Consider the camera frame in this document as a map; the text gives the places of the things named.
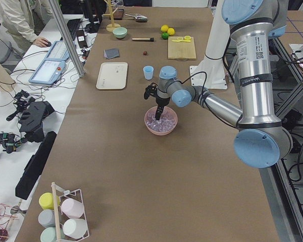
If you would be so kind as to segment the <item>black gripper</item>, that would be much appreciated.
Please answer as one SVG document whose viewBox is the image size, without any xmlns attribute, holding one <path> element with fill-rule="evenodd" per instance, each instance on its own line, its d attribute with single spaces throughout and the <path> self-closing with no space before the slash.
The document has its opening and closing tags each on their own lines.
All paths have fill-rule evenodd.
<svg viewBox="0 0 303 242">
<path fill-rule="evenodd" d="M 170 102 L 170 98 L 162 98 L 159 96 L 156 96 L 156 103 L 157 103 L 157 108 L 155 112 L 155 119 L 160 119 L 160 116 L 163 113 L 164 106 L 167 106 Z"/>
</svg>

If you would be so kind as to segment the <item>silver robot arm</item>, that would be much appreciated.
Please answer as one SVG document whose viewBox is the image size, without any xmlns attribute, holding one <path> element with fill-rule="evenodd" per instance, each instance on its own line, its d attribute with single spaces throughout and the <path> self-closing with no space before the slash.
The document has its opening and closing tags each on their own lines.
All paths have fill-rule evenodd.
<svg viewBox="0 0 303 242">
<path fill-rule="evenodd" d="M 287 7 L 288 1 L 218 1 L 216 16 L 229 25 L 236 42 L 242 106 L 217 97 L 204 83 L 183 85 L 176 69 L 165 66 L 159 83 L 145 92 L 156 99 L 155 118 L 160 119 L 169 102 L 179 107 L 196 102 L 238 129 L 233 146 L 243 163 L 265 168 L 285 157 L 292 139 L 274 111 L 268 41 L 284 34 Z"/>
</svg>

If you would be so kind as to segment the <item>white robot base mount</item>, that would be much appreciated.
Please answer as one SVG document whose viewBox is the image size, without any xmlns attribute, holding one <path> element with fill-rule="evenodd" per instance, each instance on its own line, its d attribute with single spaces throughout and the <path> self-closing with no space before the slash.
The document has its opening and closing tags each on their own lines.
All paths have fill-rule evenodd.
<svg viewBox="0 0 303 242">
<path fill-rule="evenodd" d="M 218 0 L 204 59 L 191 66 L 191 84 L 208 89 L 227 89 L 223 57 L 230 37 L 229 25 L 223 20 L 223 1 Z"/>
</svg>

